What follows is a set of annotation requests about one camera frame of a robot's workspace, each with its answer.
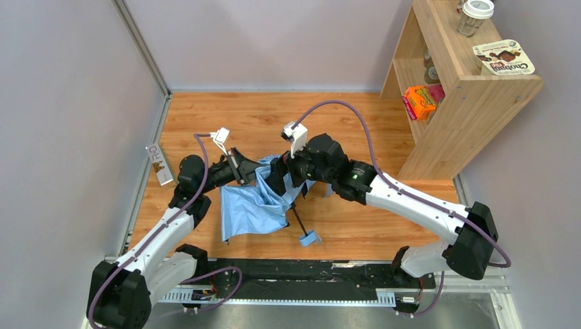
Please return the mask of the light blue folding umbrella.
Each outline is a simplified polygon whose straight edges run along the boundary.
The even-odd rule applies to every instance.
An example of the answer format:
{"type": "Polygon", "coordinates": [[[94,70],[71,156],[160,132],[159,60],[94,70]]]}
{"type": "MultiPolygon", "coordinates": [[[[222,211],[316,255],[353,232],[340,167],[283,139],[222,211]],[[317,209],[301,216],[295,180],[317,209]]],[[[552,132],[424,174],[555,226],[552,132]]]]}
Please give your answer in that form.
{"type": "Polygon", "coordinates": [[[288,224],[286,213],[291,204],[304,191],[308,192],[315,182],[306,180],[294,188],[289,174],[283,177],[286,192],[279,196],[266,182],[271,174],[270,164],[279,155],[270,155],[258,161],[254,171],[256,181],[246,186],[222,186],[219,189],[221,203],[221,240],[228,243],[233,236],[244,234],[271,234],[288,224]]]}

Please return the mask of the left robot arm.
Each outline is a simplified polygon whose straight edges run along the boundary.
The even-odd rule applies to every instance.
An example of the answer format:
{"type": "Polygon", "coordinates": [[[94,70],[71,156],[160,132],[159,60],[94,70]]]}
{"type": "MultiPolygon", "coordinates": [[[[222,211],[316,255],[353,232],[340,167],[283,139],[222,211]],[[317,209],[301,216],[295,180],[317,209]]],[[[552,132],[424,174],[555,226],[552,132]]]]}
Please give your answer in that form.
{"type": "Polygon", "coordinates": [[[207,255],[192,245],[177,246],[205,217],[211,205],[206,193],[230,182],[253,182],[260,166],[235,147],[212,164],[205,154],[183,158],[173,197],[153,229],[113,263],[102,261],[93,270],[86,310],[89,324],[143,328],[153,307],[194,277],[207,255]]]}

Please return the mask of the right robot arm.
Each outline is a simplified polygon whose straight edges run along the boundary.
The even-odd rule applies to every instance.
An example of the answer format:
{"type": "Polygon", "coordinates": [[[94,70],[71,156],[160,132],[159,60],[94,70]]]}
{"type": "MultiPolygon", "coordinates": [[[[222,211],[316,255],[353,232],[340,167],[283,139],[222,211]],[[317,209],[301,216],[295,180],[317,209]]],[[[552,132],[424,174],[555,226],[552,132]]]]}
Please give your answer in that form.
{"type": "Polygon", "coordinates": [[[400,248],[393,259],[395,268],[413,278],[450,269],[468,279],[483,279],[498,240],[487,205],[449,203],[393,180],[371,164],[349,159],[328,134],[309,141],[296,132],[281,136],[291,143],[291,149],[271,163],[267,178],[277,194],[288,191],[284,178],[300,191],[306,182],[326,183],[342,199],[393,212],[439,237],[422,247],[400,248]]]}

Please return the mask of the small RO labelled box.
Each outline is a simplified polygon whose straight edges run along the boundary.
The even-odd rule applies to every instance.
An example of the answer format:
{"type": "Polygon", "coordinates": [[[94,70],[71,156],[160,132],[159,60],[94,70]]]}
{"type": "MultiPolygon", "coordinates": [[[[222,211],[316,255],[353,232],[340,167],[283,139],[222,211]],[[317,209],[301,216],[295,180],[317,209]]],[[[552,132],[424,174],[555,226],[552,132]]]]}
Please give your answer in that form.
{"type": "Polygon", "coordinates": [[[166,189],[175,188],[177,182],[161,146],[158,143],[152,143],[145,149],[159,185],[166,189]]]}

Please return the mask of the orange snack box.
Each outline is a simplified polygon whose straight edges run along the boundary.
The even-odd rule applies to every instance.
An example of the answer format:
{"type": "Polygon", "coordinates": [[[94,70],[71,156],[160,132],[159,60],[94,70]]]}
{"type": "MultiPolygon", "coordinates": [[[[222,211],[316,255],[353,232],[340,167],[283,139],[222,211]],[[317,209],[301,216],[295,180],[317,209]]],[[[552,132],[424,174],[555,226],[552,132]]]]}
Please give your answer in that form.
{"type": "Polygon", "coordinates": [[[427,86],[411,86],[402,96],[408,117],[412,120],[427,119],[437,107],[438,102],[430,94],[427,86]]]}

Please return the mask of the pink snack box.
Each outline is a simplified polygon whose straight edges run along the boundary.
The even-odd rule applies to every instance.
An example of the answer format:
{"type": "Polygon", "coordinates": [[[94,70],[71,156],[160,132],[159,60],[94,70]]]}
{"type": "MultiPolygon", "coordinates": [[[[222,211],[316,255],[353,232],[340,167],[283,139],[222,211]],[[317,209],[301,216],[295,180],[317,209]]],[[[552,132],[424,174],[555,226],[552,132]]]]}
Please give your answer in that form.
{"type": "Polygon", "coordinates": [[[436,104],[440,104],[444,100],[445,91],[441,84],[430,84],[426,88],[436,104]]]}

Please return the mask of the small bottle on shelf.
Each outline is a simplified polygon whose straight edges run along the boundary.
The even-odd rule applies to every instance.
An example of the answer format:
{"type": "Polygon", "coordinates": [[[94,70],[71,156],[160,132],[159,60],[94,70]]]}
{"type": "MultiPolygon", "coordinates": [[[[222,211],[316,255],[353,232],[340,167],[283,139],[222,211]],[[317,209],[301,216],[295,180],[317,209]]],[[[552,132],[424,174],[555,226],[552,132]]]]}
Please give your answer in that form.
{"type": "Polygon", "coordinates": [[[441,81],[428,49],[425,51],[423,56],[423,65],[425,67],[424,80],[426,84],[440,84],[441,81]]]}

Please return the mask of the wooden shelf unit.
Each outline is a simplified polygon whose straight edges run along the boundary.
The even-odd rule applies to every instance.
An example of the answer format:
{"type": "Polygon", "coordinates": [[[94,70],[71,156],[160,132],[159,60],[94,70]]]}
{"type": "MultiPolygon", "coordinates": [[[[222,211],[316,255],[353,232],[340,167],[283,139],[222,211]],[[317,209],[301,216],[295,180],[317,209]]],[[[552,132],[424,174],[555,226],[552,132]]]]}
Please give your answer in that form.
{"type": "Polygon", "coordinates": [[[445,92],[429,120],[410,120],[415,146],[400,180],[446,180],[457,176],[543,87],[538,75],[483,75],[473,47],[501,40],[491,20],[475,36],[456,31],[455,1],[413,1],[381,89],[400,99],[424,82],[429,53],[445,92]]]}

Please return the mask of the glass jar white lid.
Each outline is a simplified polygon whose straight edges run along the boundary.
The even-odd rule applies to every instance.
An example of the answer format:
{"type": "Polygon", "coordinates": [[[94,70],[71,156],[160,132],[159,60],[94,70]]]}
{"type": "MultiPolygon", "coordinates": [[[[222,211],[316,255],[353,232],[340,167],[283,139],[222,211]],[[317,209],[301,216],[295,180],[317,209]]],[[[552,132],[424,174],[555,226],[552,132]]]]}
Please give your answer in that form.
{"type": "Polygon", "coordinates": [[[493,16],[495,4],[489,0],[469,0],[462,3],[456,31],[470,38],[476,34],[485,20],[493,16]]]}

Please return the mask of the Chobani yogurt cup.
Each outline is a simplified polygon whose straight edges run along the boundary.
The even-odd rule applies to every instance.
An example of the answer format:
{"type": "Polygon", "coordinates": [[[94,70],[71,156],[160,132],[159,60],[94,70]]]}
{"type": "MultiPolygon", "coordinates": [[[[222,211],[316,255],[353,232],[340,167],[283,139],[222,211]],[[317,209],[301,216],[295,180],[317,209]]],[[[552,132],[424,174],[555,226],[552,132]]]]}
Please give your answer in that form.
{"type": "Polygon", "coordinates": [[[521,45],[512,39],[473,46],[482,75],[531,75],[535,66],[521,45]]]}

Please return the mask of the aluminium frame post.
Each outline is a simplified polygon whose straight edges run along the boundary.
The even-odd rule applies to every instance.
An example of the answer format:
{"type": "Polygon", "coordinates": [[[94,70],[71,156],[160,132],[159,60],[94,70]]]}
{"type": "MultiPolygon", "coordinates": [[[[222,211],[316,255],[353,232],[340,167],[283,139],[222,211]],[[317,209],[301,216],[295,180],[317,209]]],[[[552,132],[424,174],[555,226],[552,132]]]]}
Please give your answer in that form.
{"type": "Polygon", "coordinates": [[[149,72],[152,74],[153,79],[155,80],[158,88],[164,95],[166,99],[169,99],[172,95],[171,89],[169,88],[163,74],[156,63],[152,52],[150,51],[146,40],[144,39],[136,20],[134,19],[131,10],[124,0],[112,0],[112,4],[115,6],[116,10],[121,17],[123,24],[126,26],[134,44],[136,45],[140,55],[142,56],[143,60],[149,72]]]}

